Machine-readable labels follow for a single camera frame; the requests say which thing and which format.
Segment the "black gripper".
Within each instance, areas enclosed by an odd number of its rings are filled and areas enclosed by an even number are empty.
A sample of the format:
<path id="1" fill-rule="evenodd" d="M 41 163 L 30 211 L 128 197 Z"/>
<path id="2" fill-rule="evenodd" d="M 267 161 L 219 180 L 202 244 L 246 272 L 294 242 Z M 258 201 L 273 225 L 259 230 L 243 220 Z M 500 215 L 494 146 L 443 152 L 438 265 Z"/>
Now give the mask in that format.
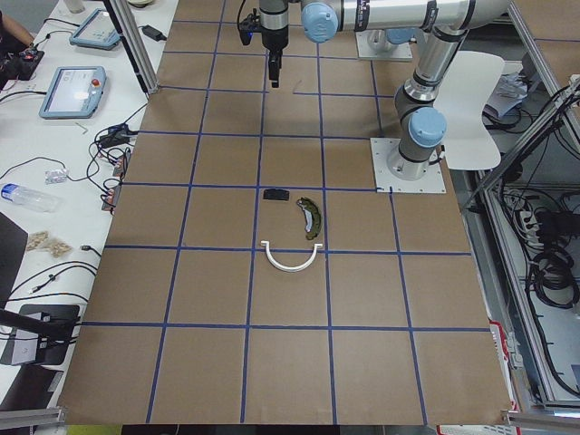
<path id="1" fill-rule="evenodd" d="M 283 50 L 288 46 L 289 41 L 288 26 L 275 30 L 262 26 L 261 37 L 262 45 L 270 51 L 268 53 L 268 79 L 271 86 L 276 87 L 280 83 Z"/>

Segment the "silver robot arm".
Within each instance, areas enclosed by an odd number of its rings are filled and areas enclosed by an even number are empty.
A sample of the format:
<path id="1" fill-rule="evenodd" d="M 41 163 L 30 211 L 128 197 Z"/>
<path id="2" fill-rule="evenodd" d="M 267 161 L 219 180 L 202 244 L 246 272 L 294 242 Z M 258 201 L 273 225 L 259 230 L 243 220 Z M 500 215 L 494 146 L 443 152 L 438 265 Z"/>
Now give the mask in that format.
<path id="1" fill-rule="evenodd" d="M 415 31 L 414 27 L 372 30 L 367 37 L 367 43 L 376 53 L 388 52 L 396 46 L 410 42 Z"/>
<path id="2" fill-rule="evenodd" d="M 341 31 L 412 28 L 429 35 L 414 73 L 397 91 L 395 104 L 402 138 L 398 160 L 423 164 L 429 161 L 432 144 L 411 132 L 415 112 L 430 107 L 440 82 L 467 33 L 504 14 L 508 1 L 300 1 L 304 35 L 316 44 L 331 40 Z"/>

